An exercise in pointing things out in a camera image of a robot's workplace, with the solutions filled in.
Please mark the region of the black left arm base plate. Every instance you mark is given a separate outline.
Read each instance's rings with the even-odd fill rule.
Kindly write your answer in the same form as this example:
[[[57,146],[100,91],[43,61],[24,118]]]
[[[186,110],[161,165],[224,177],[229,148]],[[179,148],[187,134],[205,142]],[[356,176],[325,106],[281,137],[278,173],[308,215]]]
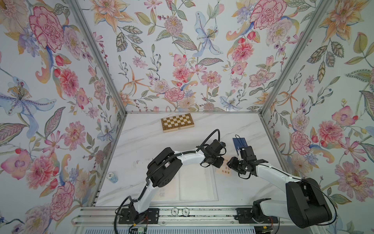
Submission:
[[[158,208],[149,208],[143,213],[138,213],[133,208],[123,208],[120,210],[119,224],[158,224],[159,220]]]

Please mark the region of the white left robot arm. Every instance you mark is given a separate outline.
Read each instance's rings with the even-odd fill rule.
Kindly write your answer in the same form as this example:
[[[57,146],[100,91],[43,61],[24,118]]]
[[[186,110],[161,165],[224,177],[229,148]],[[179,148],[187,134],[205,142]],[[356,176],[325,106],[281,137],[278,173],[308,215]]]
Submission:
[[[148,165],[145,186],[137,199],[132,199],[129,208],[138,214],[146,212],[158,190],[169,184],[178,171],[189,165],[203,165],[220,168],[224,158],[224,142],[215,139],[211,144],[202,144],[194,150],[177,152],[165,148]]]

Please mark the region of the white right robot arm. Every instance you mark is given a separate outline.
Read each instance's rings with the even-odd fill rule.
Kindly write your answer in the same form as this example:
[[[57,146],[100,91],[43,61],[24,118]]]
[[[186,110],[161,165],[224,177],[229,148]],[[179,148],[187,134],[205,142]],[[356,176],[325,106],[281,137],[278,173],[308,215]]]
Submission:
[[[260,223],[277,217],[291,220],[299,228],[330,225],[335,222],[336,208],[328,205],[328,196],[312,178],[300,178],[284,172],[268,161],[258,159],[251,146],[240,149],[240,158],[232,157],[227,166],[240,178],[248,174],[262,178],[286,195],[285,201],[259,199],[253,202],[248,217]]]

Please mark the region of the dark blue card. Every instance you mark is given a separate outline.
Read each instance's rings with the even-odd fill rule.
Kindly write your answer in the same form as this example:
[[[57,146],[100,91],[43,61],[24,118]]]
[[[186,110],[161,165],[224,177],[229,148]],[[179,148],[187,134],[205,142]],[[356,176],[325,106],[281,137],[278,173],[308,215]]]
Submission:
[[[240,153],[241,149],[243,149],[243,148],[245,148],[245,147],[248,146],[245,138],[243,138],[243,137],[235,137],[235,138],[233,138],[233,143],[234,143],[234,146],[235,146],[237,154]]]

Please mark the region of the pale beige card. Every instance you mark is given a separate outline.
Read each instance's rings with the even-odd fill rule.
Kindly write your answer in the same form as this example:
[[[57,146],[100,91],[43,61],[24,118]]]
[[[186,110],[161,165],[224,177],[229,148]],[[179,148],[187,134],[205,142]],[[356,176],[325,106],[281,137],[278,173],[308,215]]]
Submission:
[[[218,175],[224,175],[224,176],[231,176],[232,175],[232,169],[228,167],[228,163],[230,161],[230,156],[224,156],[223,164],[220,168],[217,168],[215,173]]]

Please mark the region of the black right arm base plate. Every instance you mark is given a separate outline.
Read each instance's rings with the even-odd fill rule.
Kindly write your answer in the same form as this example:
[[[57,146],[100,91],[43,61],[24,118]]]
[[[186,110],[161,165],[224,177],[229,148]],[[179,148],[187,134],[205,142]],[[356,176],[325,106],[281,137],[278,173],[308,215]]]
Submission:
[[[278,224],[279,219],[274,216],[265,216],[257,208],[253,211],[251,207],[237,208],[234,219],[240,224]]]

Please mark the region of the white photo album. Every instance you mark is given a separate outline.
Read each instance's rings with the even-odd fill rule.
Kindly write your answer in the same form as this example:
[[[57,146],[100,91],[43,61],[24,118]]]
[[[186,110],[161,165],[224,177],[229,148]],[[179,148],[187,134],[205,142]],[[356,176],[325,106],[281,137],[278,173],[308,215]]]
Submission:
[[[214,170],[198,164],[183,166],[170,183],[160,188],[152,204],[217,201]]]

